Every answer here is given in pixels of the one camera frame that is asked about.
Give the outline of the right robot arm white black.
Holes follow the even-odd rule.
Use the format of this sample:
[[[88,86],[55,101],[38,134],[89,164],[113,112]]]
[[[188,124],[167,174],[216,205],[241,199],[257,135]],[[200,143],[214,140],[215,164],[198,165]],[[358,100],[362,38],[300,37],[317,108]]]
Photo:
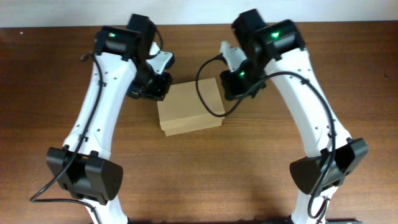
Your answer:
[[[266,24],[258,10],[240,13],[232,23],[239,42],[222,42],[228,69],[220,75],[225,98],[241,102],[271,81],[293,117],[305,156],[290,164],[298,187],[289,223],[325,223],[333,194],[368,153],[334,114],[315,76],[305,42],[291,20]]]

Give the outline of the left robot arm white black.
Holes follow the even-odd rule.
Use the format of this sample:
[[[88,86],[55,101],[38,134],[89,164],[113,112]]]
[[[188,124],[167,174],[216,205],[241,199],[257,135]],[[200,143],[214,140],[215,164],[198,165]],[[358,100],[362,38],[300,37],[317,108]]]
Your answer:
[[[110,161],[116,121],[124,98],[162,101],[169,91],[174,55],[155,42],[160,32],[149,17],[133,14],[124,28],[104,26],[95,46],[81,59],[92,59],[90,85],[78,118],[60,148],[46,162],[51,184],[70,193],[94,223],[128,223],[118,193],[123,168]]]

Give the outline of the brown cardboard box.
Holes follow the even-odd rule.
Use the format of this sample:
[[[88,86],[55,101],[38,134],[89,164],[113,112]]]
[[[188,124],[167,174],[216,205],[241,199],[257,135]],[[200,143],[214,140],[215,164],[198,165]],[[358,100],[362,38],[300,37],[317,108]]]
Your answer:
[[[201,97],[213,112],[224,113],[224,107],[215,78],[198,82],[205,91]],[[197,95],[195,82],[170,86],[164,100],[157,103],[160,128],[166,136],[183,134],[221,126],[223,119],[210,114]]]

